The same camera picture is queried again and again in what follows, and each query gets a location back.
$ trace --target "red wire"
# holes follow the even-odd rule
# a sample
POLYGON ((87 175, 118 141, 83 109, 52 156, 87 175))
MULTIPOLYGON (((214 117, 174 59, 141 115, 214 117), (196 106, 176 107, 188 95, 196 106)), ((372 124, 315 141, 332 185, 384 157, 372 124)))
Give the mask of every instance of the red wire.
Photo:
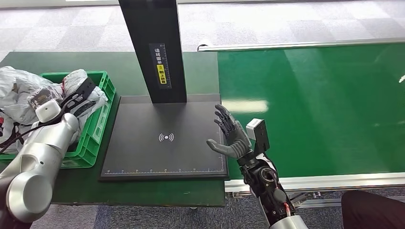
POLYGON ((284 206, 286 207, 287 216, 291 216, 290 206, 287 204, 287 202, 284 202, 284 206))

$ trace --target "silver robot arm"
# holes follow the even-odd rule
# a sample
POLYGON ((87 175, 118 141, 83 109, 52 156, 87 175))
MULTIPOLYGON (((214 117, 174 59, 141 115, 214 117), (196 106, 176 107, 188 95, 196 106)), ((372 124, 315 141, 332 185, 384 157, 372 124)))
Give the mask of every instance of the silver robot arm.
MULTIPOLYGON (((95 88, 86 78, 77 90, 60 104, 43 94, 37 95, 35 109, 39 121, 28 134, 18 155, 0 173, 0 229, 29 229, 48 210, 56 176, 63 158, 79 128, 71 113, 95 88)), ((0 154, 16 139, 8 142, 0 154)))
POLYGON ((6 205, 17 220, 30 223, 48 210, 56 176, 78 128, 77 118, 66 113, 60 123, 31 132, 20 153, 0 174, 0 180, 14 177, 6 205))
POLYGON ((212 139, 208 146, 215 152, 237 159, 244 176, 245 184, 250 186, 251 193, 258 199, 270 229, 308 229, 302 218, 295 215, 295 209, 285 193, 278 177, 275 165, 266 156, 270 148, 266 124, 262 119, 253 119, 243 130, 239 121, 217 104, 215 114, 225 135, 227 146, 212 139), (249 138, 255 141, 253 150, 249 138))

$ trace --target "cable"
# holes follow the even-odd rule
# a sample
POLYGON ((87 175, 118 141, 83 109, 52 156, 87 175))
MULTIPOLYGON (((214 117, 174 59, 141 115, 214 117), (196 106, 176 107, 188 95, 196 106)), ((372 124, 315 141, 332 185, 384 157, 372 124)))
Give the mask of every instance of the cable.
POLYGON ((8 147, 10 147, 15 141, 17 141, 17 139, 19 139, 20 137, 22 137, 22 136, 24 136, 24 135, 26 135, 26 134, 28 134, 28 133, 34 131, 34 130, 39 129, 40 127, 43 127, 43 126, 42 126, 42 125, 39 125, 39 126, 37 126, 37 127, 35 127, 35 128, 32 128, 32 129, 30 129, 30 130, 25 131, 24 133, 18 135, 17 137, 13 138, 11 141, 9 141, 9 142, 6 144, 6 146, 5 146, 3 149, 0 150, 0 155, 1 155, 1 154, 4 154, 4 151, 6 151, 6 149, 7 149, 8 147))
POLYGON ((290 217, 291 216, 290 206, 287 204, 287 202, 284 202, 284 206, 286 207, 287 217, 290 217))
POLYGON ((272 167, 270 167, 270 169, 273 170, 273 171, 275 171, 275 173, 276 173, 276 175, 277 175, 277 178, 278 178, 278 169, 277 169, 277 167, 276 167, 276 164, 274 164, 273 161, 270 160, 270 158, 267 156, 266 153, 263 153, 263 156, 264 156, 267 160, 270 161, 271 165, 274 167, 274 169, 273 169, 272 167))
POLYGON ((274 180, 274 184, 276 185, 276 188, 278 188, 278 182, 279 182, 278 175, 276 174, 276 172, 272 168, 268 168, 268 169, 271 171, 269 173, 270 173, 271 177, 274 180))

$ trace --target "label sticker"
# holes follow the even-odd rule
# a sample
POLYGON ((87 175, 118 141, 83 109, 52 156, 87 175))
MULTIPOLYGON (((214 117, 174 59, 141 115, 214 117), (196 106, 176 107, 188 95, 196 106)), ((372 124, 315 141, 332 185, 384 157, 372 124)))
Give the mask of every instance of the label sticker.
POLYGON ((149 44, 153 65, 156 66, 156 76, 160 89, 171 89, 169 65, 164 43, 149 44))

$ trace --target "green plastic crate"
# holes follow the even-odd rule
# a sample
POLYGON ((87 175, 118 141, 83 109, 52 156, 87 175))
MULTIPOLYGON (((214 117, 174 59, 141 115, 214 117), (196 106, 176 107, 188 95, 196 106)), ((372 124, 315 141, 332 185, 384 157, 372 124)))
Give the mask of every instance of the green plastic crate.
MULTIPOLYGON (((68 74, 69 73, 42 73, 40 76, 54 83, 61 83, 63 78, 68 74)), ((103 138, 107 118, 116 92, 107 72, 88 71, 87 76, 105 92, 108 102, 98 108, 97 111, 91 114, 86 120, 76 150, 66 153, 62 168, 89 168, 96 163, 101 139, 103 138)), ((8 164, 14 158, 15 155, 11 154, 0 155, 0 163, 8 164)))

